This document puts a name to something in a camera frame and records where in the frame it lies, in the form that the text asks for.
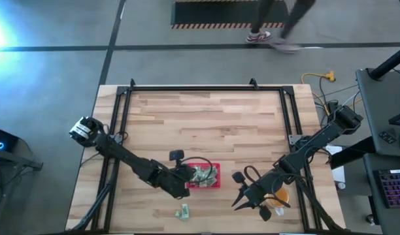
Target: rgb keyboard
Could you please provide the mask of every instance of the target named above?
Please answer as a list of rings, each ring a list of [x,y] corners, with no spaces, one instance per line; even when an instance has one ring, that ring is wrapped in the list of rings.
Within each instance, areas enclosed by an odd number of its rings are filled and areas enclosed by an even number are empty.
[[[400,208],[400,170],[375,170],[377,187],[387,208]]]

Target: concrete floor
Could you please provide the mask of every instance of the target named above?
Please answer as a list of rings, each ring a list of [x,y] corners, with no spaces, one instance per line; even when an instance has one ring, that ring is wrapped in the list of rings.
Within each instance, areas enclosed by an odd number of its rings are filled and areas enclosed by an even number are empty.
[[[119,2],[0,1],[0,46],[108,46]],[[116,44],[243,43],[246,29],[171,30],[171,2],[127,0]],[[400,3],[317,1],[293,32],[292,41],[400,42]],[[130,78],[138,84],[245,84],[250,78],[261,84],[296,84],[305,72],[335,71],[335,83],[323,82],[324,91],[330,93],[356,84],[357,69],[375,67],[398,49],[306,49],[297,55],[265,49],[115,51],[106,84],[128,84]],[[0,128],[23,138],[44,162],[41,172],[16,182],[0,234],[42,234],[65,228],[83,150],[68,131],[79,117],[91,115],[105,57],[102,50],[0,53]],[[320,92],[318,78],[306,81]],[[328,99],[344,102],[357,90]],[[365,116],[362,103],[356,111]],[[335,144],[350,145],[369,135],[364,122],[357,133]],[[361,164],[346,167],[346,177],[352,179],[360,170]],[[353,190],[340,195],[347,227],[380,233],[379,227],[370,227],[363,219],[370,213],[367,197],[352,196]]]

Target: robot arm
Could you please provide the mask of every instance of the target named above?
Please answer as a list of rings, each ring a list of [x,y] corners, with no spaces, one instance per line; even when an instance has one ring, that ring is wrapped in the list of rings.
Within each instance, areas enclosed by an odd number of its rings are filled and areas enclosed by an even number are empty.
[[[186,182],[194,177],[195,170],[182,164],[184,158],[182,150],[170,152],[169,160],[176,161],[174,168],[168,169],[163,164],[151,159],[138,157],[125,149],[114,136],[104,132],[103,124],[92,118],[82,117],[69,131],[71,138],[84,147],[95,146],[95,149],[104,157],[119,159],[132,168],[139,179],[151,185],[160,187],[174,198],[183,198],[190,195],[186,189]]]
[[[258,180],[252,182],[251,185],[245,183],[245,177],[241,172],[234,173],[234,175],[232,175],[233,179],[237,183],[241,183],[242,187],[239,189],[239,196],[233,203],[233,206],[238,203],[243,196],[248,199],[248,202],[240,205],[235,210],[259,207],[259,214],[263,220],[266,221],[270,219],[271,213],[267,207],[261,205],[261,203],[266,200],[265,195],[273,195],[282,187],[283,183],[289,185],[296,181],[321,215],[324,222],[327,225],[332,225],[332,219],[326,214],[315,196],[307,189],[305,181],[298,176],[301,175],[300,171],[305,166],[310,156],[314,155],[319,149],[326,146],[340,135],[354,133],[361,125],[362,119],[360,115],[357,115],[348,106],[341,106],[330,115],[330,122],[324,128],[313,136],[302,137],[294,145],[293,149],[295,151],[279,158],[279,160],[274,163],[273,169],[266,172]],[[331,226],[333,229],[337,227],[338,226],[335,224]]]

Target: person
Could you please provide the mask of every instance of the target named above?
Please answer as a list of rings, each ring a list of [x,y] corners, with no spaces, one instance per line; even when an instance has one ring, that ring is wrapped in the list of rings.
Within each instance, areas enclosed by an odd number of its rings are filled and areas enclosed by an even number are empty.
[[[272,36],[270,32],[260,31],[260,28],[264,24],[265,17],[268,15],[268,13],[270,13],[271,7],[274,5],[275,1],[276,0],[259,0],[258,17],[257,20],[252,24],[251,32],[246,38],[247,43],[257,43],[271,39]],[[299,20],[313,6],[315,1],[316,0],[297,0],[287,19],[287,22],[284,24],[284,28],[280,34],[280,37],[277,39],[271,39],[269,44],[275,49],[286,53],[294,53],[299,51],[300,46],[289,44],[286,38]]]

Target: red tray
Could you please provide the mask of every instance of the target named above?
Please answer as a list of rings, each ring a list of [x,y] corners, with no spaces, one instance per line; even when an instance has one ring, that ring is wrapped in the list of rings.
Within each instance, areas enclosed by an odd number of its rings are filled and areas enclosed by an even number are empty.
[[[193,166],[200,166],[201,168],[208,168],[210,165],[208,163],[187,163],[187,165]],[[220,164],[219,163],[212,163],[212,166],[216,167],[218,173],[216,175],[217,182],[214,183],[210,187],[199,187],[196,183],[186,183],[186,187],[189,189],[218,189],[220,188]]]

